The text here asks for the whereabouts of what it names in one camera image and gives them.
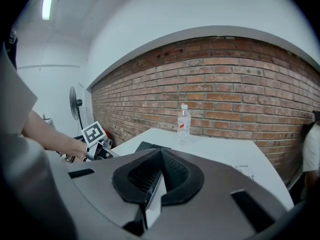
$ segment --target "black standing fan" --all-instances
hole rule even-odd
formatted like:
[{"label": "black standing fan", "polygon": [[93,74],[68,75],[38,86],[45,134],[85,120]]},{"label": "black standing fan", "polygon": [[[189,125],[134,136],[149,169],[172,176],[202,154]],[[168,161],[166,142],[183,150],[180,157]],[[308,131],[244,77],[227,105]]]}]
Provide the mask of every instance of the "black standing fan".
[{"label": "black standing fan", "polygon": [[79,111],[79,107],[82,106],[82,99],[77,99],[76,90],[73,86],[70,87],[69,98],[70,98],[70,108],[71,108],[72,116],[77,121],[79,119],[81,130],[83,130],[80,111]]}]

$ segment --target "white table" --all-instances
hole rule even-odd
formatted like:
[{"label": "white table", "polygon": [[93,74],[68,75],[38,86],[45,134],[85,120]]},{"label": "white table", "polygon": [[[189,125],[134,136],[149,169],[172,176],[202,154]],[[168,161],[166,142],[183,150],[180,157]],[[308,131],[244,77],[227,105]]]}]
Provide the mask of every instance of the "white table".
[{"label": "white table", "polygon": [[132,154],[148,142],[233,166],[271,192],[287,209],[294,207],[289,192],[262,151],[250,140],[209,138],[191,135],[187,144],[178,143],[175,132],[151,128],[112,149],[119,156]]}]

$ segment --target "clear water bottle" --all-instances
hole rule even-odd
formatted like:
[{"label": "clear water bottle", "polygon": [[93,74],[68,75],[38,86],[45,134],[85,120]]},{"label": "clear water bottle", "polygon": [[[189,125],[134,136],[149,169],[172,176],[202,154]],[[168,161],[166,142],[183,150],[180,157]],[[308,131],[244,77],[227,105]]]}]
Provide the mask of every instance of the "clear water bottle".
[{"label": "clear water bottle", "polygon": [[190,135],[190,125],[191,125],[191,115],[188,112],[188,105],[181,105],[181,112],[178,116],[178,126],[176,132],[178,135],[178,141],[180,144],[185,144],[188,142],[188,137]]}]

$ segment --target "person in white shirt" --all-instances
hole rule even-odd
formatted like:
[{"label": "person in white shirt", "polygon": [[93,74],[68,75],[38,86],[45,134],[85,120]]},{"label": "person in white shirt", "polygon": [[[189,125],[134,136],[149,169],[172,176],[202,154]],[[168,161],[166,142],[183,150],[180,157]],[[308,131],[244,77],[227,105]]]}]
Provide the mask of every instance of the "person in white shirt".
[{"label": "person in white shirt", "polygon": [[319,180],[320,167],[320,121],[317,121],[305,137],[302,149],[302,170],[305,173],[305,186],[308,192]]}]

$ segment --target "ceiling light tube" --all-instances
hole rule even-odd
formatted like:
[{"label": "ceiling light tube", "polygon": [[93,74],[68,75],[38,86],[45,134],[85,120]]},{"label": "ceiling light tube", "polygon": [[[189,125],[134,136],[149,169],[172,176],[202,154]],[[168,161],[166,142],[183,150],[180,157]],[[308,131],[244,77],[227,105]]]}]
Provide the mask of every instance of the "ceiling light tube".
[{"label": "ceiling light tube", "polygon": [[42,19],[48,21],[50,19],[52,0],[43,0],[42,2]]}]

